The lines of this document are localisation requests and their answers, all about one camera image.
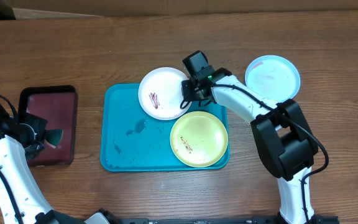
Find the green and pink sponge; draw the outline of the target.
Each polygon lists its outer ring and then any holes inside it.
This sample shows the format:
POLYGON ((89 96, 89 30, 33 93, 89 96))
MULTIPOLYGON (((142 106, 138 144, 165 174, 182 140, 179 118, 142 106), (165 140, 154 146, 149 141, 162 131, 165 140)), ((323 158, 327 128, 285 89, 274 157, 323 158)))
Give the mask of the green and pink sponge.
POLYGON ((54 149, 60 144, 62 137, 62 129, 49 129, 45 131, 45 142, 54 149))

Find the light blue round plate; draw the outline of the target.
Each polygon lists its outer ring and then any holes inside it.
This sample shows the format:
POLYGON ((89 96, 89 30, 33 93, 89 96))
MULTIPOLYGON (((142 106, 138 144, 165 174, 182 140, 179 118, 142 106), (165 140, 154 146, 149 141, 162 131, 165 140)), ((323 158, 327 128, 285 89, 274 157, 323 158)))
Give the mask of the light blue round plate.
POLYGON ((263 55, 253 60, 244 80, 252 91, 278 102, 294 99, 301 86, 298 69, 278 55, 263 55))

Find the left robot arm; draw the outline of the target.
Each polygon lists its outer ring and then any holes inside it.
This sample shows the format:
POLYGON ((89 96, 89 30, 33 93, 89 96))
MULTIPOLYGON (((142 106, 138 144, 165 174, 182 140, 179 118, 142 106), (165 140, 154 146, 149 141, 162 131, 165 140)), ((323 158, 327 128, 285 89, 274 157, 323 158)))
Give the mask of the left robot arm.
POLYGON ((5 223, 81 223, 54 210, 30 172, 26 154, 43 148, 43 136, 0 104, 0 209, 5 223))

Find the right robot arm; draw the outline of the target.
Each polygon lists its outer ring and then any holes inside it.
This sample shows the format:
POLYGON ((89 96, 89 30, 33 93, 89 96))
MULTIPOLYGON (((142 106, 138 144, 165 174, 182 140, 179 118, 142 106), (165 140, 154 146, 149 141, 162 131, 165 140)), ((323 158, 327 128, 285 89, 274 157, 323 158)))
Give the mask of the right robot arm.
POLYGON ((323 223, 310 199, 310 177, 329 164, 325 147, 313 135, 299 104, 271 100, 242 84, 225 68, 214 69, 199 50, 183 59, 190 78, 181 83, 181 107, 192 101, 224 106, 250 124, 259 158, 277 178, 279 223, 323 223))

